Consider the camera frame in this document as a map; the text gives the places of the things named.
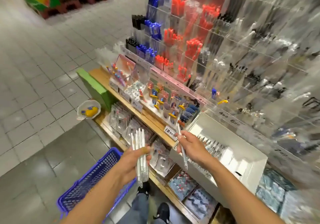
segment store display stand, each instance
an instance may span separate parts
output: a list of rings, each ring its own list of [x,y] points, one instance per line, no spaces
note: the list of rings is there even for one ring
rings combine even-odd
[[[102,68],[94,69],[89,72],[100,84],[102,84],[110,93],[112,93],[124,106],[126,106],[135,116],[137,116],[143,123],[145,123],[150,129],[152,129],[160,138],[162,138],[167,145],[173,147],[175,142],[164,132],[165,126],[155,120],[150,120],[148,111],[142,110],[139,112],[132,104],[126,101],[118,92],[109,86],[109,76]],[[108,115],[108,112],[102,112],[94,121],[111,137],[111,139],[117,144],[117,146],[125,151],[128,148],[128,143],[117,133],[113,128],[104,120]],[[176,196],[176,194],[168,186],[168,181],[176,174],[177,168],[173,167],[166,178],[160,177],[153,169],[149,170],[149,178],[155,183],[155,185],[166,195],[166,197],[178,208],[183,215],[186,216],[193,224],[203,224],[193,213],[190,211]],[[227,216],[230,216],[228,209],[218,206],[217,211],[214,213],[214,218],[210,221],[210,224],[224,223]]]

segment person's left hand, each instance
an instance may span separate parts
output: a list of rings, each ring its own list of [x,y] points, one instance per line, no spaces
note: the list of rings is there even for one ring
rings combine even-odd
[[[142,147],[138,150],[133,151],[132,147],[127,149],[118,163],[115,165],[117,168],[117,171],[119,172],[121,176],[121,183],[122,185],[125,185],[129,183],[131,180],[133,180],[136,177],[136,165],[137,161],[140,156],[144,154],[150,153],[150,146]],[[149,165],[151,159],[151,155],[146,156],[147,163]]]

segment green box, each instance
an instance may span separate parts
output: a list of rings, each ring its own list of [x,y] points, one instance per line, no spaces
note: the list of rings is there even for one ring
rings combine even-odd
[[[97,82],[88,72],[80,68],[77,74],[91,94],[91,97],[101,104],[101,108],[106,111],[111,111],[111,105],[116,103],[118,99],[106,90],[99,82]]]

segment jeans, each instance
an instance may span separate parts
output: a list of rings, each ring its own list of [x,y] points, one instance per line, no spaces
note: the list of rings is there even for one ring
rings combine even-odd
[[[117,224],[147,224],[149,202],[145,194],[137,194],[130,210],[118,221]],[[153,224],[166,224],[162,219],[155,219]]]

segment person's right hand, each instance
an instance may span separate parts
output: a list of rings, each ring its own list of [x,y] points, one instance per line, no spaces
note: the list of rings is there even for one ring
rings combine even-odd
[[[181,135],[178,135],[178,141],[177,152],[181,153],[182,145],[187,156],[202,167],[205,167],[206,161],[212,157],[198,137],[188,131],[182,130]]]

